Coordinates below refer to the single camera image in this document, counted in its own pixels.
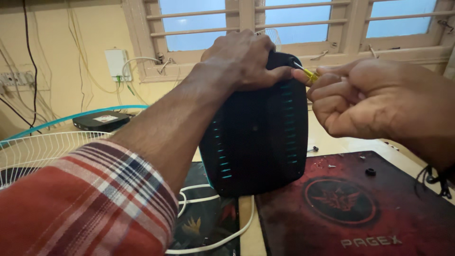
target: mouse pad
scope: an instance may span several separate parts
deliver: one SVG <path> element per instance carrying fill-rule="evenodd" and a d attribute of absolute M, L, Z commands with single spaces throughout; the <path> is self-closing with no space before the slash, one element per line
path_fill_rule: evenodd
<path fill-rule="evenodd" d="M 267 253 L 453 255 L 455 206 L 414 184 L 373 151 L 307 158 L 299 180 L 256 197 Z"/>
<path fill-rule="evenodd" d="M 207 184 L 202 162 L 191 163 L 183 187 Z M 186 190 L 188 200 L 216 195 L 212 188 Z M 174 240 L 169 247 L 173 250 L 191 249 L 214 244 L 239 230 L 238 199 L 216 198 L 210 201 L 187 204 L 183 215 L 177 219 Z M 233 256 L 240 255 L 240 237 L 209 251 L 185 254 L 188 256 Z"/>

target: sticker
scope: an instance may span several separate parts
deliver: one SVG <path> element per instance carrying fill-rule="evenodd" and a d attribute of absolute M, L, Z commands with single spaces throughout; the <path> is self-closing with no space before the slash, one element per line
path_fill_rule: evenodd
<path fill-rule="evenodd" d="M 100 121 L 102 123 L 106 123 L 106 122 L 109 122 L 109 121 L 112 121 L 112 120 L 115 120 L 115 119 L 117 119 L 117 117 L 110 116 L 110 115 L 105 115 L 105 116 L 100 116 L 98 118 L 94 118 L 93 120 Z"/>

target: hand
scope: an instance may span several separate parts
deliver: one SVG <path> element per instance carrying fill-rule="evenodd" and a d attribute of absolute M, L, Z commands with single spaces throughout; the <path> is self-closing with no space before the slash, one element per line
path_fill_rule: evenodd
<path fill-rule="evenodd" d="M 389 138 L 435 168 L 455 163 L 455 84 L 430 70 L 397 61 L 361 59 L 319 67 L 307 97 L 334 137 Z M 300 70 L 293 76 L 306 82 Z"/>
<path fill-rule="evenodd" d="M 265 68 L 268 54 L 274 48 L 267 35 L 257 36 L 251 30 L 231 32 L 215 40 L 203 53 L 201 64 L 222 76 L 234 90 L 258 90 L 292 77 L 291 67 Z"/>

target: wooden window frame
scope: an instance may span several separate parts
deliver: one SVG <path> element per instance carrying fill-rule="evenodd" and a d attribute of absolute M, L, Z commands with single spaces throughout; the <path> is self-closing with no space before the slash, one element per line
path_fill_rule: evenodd
<path fill-rule="evenodd" d="M 135 56 L 156 57 L 157 49 L 166 47 L 165 35 L 174 35 L 182 33 L 209 32 L 209 31 L 242 31 L 251 29 L 259 31 L 269 27 L 282 26 L 303 26 L 315 24 L 329 24 L 328 40 L 325 42 L 309 42 L 290 45 L 282 45 L 281 51 L 296 55 L 302 64 L 310 69 L 315 70 L 317 66 L 335 66 L 363 58 L 371 57 L 368 44 L 376 50 L 376 54 L 381 59 L 409 61 L 418 64 L 435 64 L 447 62 L 455 42 L 455 32 L 448 34 L 448 29 L 437 24 L 435 18 L 430 22 L 429 32 L 421 35 L 395 36 L 382 38 L 365 38 L 368 29 L 368 23 L 371 20 L 386 18 L 370 18 L 374 2 L 385 0 L 333 0 L 332 2 L 297 4 L 297 5 L 278 5 L 278 6 L 261 6 L 255 3 L 255 0 L 238 0 L 238 6 L 233 6 L 232 2 L 226 1 L 225 10 L 194 12 L 175 15 L 153 14 L 146 10 L 143 0 L 123 0 L 123 8 L 133 43 Z M 147 4 L 157 3 L 157 0 L 149 0 Z M 311 7 L 331 5 L 330 19 L 316 22 L 301 22 L 289 24 L 271 24 L 264 25 L 265 10 Z M 164 32 L 156 30 L 151 33 L 149 27 L 150 20 L 155 22 L 155 29 L 162 29 L 161 18 L 176 17 L 188 15 L 201 15 L 213 13 L 227 13 L 226 28 L 208 29 L 197 31 L 177 31 Z M 454 3 L 451 0 L 438 0 L 435 11 L 425 16 L 448 18 L 449 24 L 455 22 Z M 406 15 L 406 18 L 421 17 L 422 15 Z M 162 40 L 152 40 L 152 37 L 162 37 Z M 395 45 L 400 44 L 401 49 L 388 50 Z M 328 50 L 327 55 L 314 59 L 321 52 Z M 198 51 L 178 51 L 165 52 L 165 59 L 169 57 L 176 60 L 177 64 L 168 64 L 164 72 L 158 71 L 163 68 L 162 64 L 153 61 L 138 61 L 137 68 L 141 82 L 165 82 L 182 80 L 192 70 L 198 62 L 204 50 Z"/>

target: screwdriver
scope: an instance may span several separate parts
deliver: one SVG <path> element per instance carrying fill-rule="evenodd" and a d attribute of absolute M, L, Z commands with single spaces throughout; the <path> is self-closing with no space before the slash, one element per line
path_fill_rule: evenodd
<path fill-rule="evenodd" d="M 316 82 L 316 80 L 319 78 L 319 74 L 317 72 L 311 72 L 310 70 L 302 67 L 301 65 L 299 65 L 298 63 L 296 63 L 294 61 L 294 65 L 296 67 L 299 67 L 301 70 L 303 70 L 303 72 L 305 72 L 305 74 L 308 76 L 308 78 L 310 79 L 311 82 Z"/>

